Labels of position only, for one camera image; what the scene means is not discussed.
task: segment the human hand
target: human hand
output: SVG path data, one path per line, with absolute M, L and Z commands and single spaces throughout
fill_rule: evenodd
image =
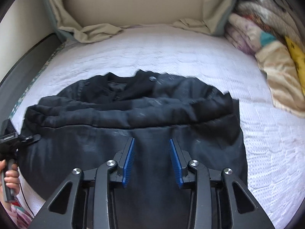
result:
M 0 161 L 0 171 L 2 171 L 6 166 L 6 161 Z M 7 171 L 5 173 L 6 177 L 4 178 L 6 182 L 6 186 L 9 188 L 12 188 L 15 191 L 15 195 L 19 194 L 20 192 L 20 180 L 19 180 L 19 172 L 18 172 L 18 167 L 16 164 L 12 165 L 12 169 Z M 1 183 L 0 180 L 0 200 L 3 200 L 3 183 Z

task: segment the blue gripper pad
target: blue gripper pad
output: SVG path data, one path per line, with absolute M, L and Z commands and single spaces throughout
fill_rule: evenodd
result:
M 170 158 L 173 165 L 173 171 L 175 172 L 176 183 L 178 184 L 179 188 L 182 188 L 182 167 L 177 155 L 176 147 L 172 139 L 170 140 Z
M 124 168 L 123 168 L 123 180 L 122 180 L 122 184 L 123 187 L 126 188 L 127 184 L 130 180 L 130 175 L 132 172 L 132 166 L 135 160 L 135 139 L 132 139 L 127 157 L 126 157 L 126 161 L 124 163 Z

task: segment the textured white bedding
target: textured white bedding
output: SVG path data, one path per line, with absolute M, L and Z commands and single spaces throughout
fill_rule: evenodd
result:
M 240 100 L 248 188 L 275 228 L 284 228 L 305 197 L 305 120 L 273 107 L 254 57 L 226 39 L 156 25 L 126 29 L 102 42 L 66 46 L 26 93 L 13 124 L 20 131 L 28 106 L 80 79 L 108 72 L 127 77 L 138 69 L 197 77 Z M 21 182 L 36 214 L 44 201 Z M 18 198 L 26 208 L 22 195 Z

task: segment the white quilted mattress pad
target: white quilted mattress pad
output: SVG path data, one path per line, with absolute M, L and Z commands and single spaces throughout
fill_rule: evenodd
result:
M 108 72 L 128 77 L 138 69 L 197 77 L 240 100 L 248 188 L 275 228 L 284 228 L 305 197 L 305 120 L 274 108 L 255 58 L 222 37 L 155 25 L 93 44 L 66 44 L 26 93 L 13 124 L 20 131 L 28 106 L 78 80 Z M 21 183 L 36 214 L 44 200 L 22 177 Z M 27 208 L 22 195 L 18 198 Z

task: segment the beige headboard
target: beige headboard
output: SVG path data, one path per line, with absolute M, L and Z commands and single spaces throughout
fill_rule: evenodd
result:
M 66 10 L 83 27 L 173 23 L 181 18 L 202 19 L 203 0 L 64 0 Z

